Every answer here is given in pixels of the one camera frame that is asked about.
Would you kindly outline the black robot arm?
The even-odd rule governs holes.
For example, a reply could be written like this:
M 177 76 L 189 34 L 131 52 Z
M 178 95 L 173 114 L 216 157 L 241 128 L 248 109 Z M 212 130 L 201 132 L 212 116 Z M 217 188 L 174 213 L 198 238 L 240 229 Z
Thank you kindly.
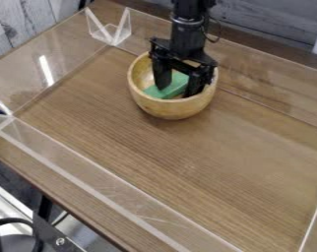
M 216 0 L 172 0 L 173 30 L 169 39 L 150 38 L 155 85 L 163 90 L 172 85 L 173 71 L 189 76 L 185 97 L 200 94 L 212 83 L 218 62 L 205 52 L 209 41 L 210 9 Z

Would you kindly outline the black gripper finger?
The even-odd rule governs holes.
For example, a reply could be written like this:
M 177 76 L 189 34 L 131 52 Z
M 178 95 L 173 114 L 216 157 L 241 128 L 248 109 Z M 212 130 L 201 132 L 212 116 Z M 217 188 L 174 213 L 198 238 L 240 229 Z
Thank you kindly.
M 206 75 L 206 69 L 204 67 L 197 68 L 190 73 L 190 80 L 185 91 L 185 97 L 192 97 L 197 95 L 201 92 L 201 89 L 204 88 L 204 79 Z
M 172 85 L 173 81 L 173 67 L 170 62 L 167 60 L 154 58 L 153 70 L 154 70 L 155 85 L 159 90 L 163 90 Z

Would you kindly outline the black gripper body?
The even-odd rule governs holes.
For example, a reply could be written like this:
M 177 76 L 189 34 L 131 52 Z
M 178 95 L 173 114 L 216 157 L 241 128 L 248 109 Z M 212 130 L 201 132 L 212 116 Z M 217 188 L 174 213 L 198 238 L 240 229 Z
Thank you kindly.
M 151 37 L 149 52 L 151 60 L 154 58 L 167 60 L 173 71 L 178 70 L 186 75 L 204 67 L 206 69 L 204 83 L 210 82 L 213 71 L 218 66 L 217 61 L 205 52 L 205 44 L 209 41 L 208 22 L 209 16 L 193 20 L 174 16 L 172 37 Z

